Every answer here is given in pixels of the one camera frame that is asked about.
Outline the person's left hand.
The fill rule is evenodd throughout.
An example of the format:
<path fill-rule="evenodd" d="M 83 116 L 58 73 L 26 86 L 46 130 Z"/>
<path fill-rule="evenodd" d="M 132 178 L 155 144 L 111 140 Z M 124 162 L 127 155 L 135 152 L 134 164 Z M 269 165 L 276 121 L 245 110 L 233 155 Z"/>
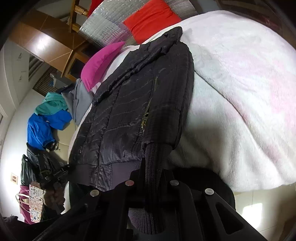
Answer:
<path fill-rule="evenodd" d="M 46 190 L 44 193 L 44 204 L 54 209 L 54 206 L 58 207 L 64 206 L 65 197 L 64 197 L 64 188 L 58 187 L 55 190 Z"/>

